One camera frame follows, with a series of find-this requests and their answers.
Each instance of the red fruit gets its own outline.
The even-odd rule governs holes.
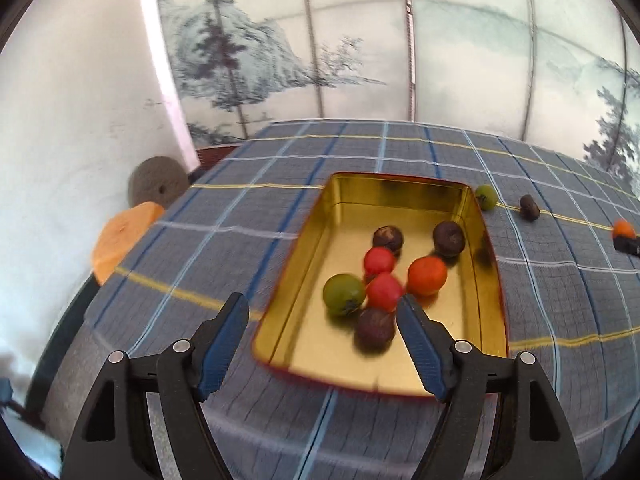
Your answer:
[[[388,272],[382,272],[377,275],[371,283],[367,285],[367,297],[369,298],[368,306],[374,306],[394,312],[398,300],[404,294],[404,288],[396,277]]]
[[[396,257],[386,247],[372,247],[364,255],[364,279],[372,280],[381,272],[391,272],[396,266]]]

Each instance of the blue gripper pad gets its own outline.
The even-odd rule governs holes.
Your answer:
[[[446,400],[457,379],[449,350],[453,338],[441,323],[429,319],[410,294],[398,301],[396,321],[422,386],[439,401]]]
[[[242,294],[234,292],[216,318],[204,322],[193,335],[191,366],[199,377],[196,396],[200,402],[222,386],[248,321],[249,304]]]

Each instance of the white wall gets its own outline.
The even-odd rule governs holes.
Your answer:
[[[35,0],[0,53],[0,375],[18,399],[133,169],[198,165],[142,2]]]

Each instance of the screw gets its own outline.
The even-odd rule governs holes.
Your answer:
[[[124,352],[121,352],[120,350],[116,350],[115,352],[111,352],[109,354],[110,363],[116,364],[122,361],[123,359],[124,359]]]
[[[191,344],[186,339],[180,339],[174,343],[174,352],[186,352],[190,347]]]
[[[520,354],[520,359],[526,365],[532,365],[536,362],[536,356],[531,352],[523,352],[522,354]]]
[[[461,354],[468,354],[469,352],[471,352],[471,349],[473,348],[471,346],[471,343],[469,341],[465,341],[464,339],[461,339],[460,341],[456,341],[456,344],[453,346]]]

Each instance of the small orange fruit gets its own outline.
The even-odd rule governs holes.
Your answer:
[[[407,272],[407,289],[419,296],[436,294],[447,281],[447,266],[437,256],[414,260]]]
[[[624,218],[618,218],[613,224],[613,232],[611,233],[613,238],[622,236],[623,238],[636,238],[636,230],[627,222]]]

